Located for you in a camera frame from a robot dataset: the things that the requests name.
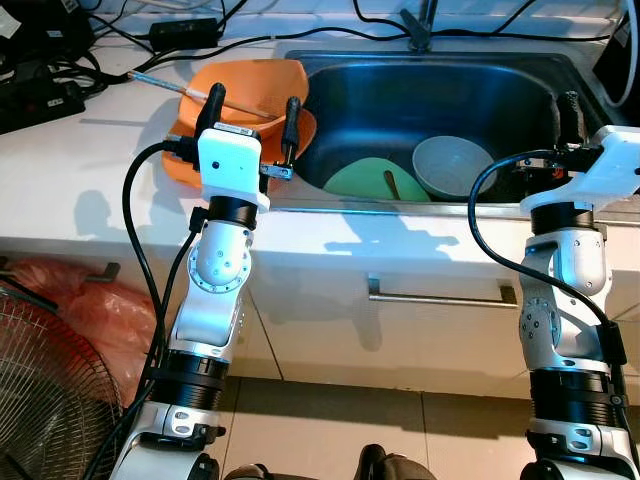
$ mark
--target kitchen counter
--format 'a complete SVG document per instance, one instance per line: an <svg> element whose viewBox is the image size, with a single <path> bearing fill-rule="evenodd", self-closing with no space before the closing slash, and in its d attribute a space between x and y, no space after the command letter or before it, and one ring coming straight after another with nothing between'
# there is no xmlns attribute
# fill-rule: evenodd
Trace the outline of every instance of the kitchen counter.
<svg viewBox="0 0 640 480"><path fill-rule="evenodd" d="M105 38L94 53L107 72L121 73L146 58L137 47L117 38ZM311 40L264 42L232 49L214 61L282 57L292 49L351 51L405 51L406 40L376 43L320 36ZM590 65L601 44L565 44L508 39L436 39L436 51L534 51L569 56L588 82ZM206 61L166 64L151 73L169 81L187 82ZM113 86L87 101L86 112L55 122L0 136L0 251L84 255L130 254L121 214L121 187L135 153L160 141L173 124L179 98L172 92L141 83ZM295 189L299 178L286 188ZM326 252L325 241L353 241L353 232L340 213L293 212L286 198L274 192L274 212L259 219L254 250L271 252ZM194 189L173 182L163 171L159 156L140 170L132 193L133 217L144 245L159 256L186 236L188 216L201 204ZM630 206L630 217L638 210ZM458 238L444 246L452 258L491 262L475 246L462 217L432 216L429 209L401 216L407 228L442 232ZM495 248L521 258L528 222L486 220L483 231ZM522 241L504 240L505 226ZM292 235L292 228L298 235ZM625 239L638 246L638 229L625 228ZM321 241L312 235L320 235ZM626 268L640 270L640 254L620 258Z"/></svg>

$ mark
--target stainless steel sink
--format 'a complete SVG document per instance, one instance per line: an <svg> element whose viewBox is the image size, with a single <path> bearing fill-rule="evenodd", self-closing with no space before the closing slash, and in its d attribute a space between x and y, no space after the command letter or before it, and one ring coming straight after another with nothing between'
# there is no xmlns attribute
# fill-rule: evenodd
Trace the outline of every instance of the stainless steel sink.
<svg viewBox="0 0 640 480"><path fill-rule="evenodd" d="M300 60L309 75L305 107L318 130L296 163L294 181L271 191L276 209L464 214L464 204L438 198L413 204L321 189L335 172L368 156L389 158L414 175L413 149L434 135L467 138L494 159L551 147L557 134L552 105L567 90L579 93L589 134L611 123L562 55L292 51L286 57ZM502 172L480 198L479 213L517 218L524 195L521 175Z"/></svg>

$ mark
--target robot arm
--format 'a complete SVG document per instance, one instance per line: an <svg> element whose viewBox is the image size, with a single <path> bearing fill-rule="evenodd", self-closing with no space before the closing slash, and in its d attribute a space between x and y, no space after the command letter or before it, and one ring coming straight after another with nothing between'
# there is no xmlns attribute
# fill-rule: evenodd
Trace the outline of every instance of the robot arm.
<svg viewBox="0 0 640 480"><path fill-rule="evenodd" d="M297 150L300 101L287 104L281 165L260 164L253 130L219 122L225 90L211 89L195 138L179 138L183 159L200 171L208 210L200 241L187 258L188 290L161 365L149 372L153 391L142 404L111 479L217 480L203 453L224 434L217 407L242 325L241 293L251 272L256 216L269 209L267 176L289 179Z"/></svg>
<svg viewBox="0 0 640 480"><path fill-rule="evenodd" d="M535 234L523 265L563 281L603 310L611 272L593 212L640 188L640 129L604 127L595 139L601 154L586 172L521 203ZM611 361L615 355L605 347L612 343L600 320L548 283L527 275L520 281L519 332L534 405L527 438L538 459L521 479L639 480L621 365Z"/></svg>

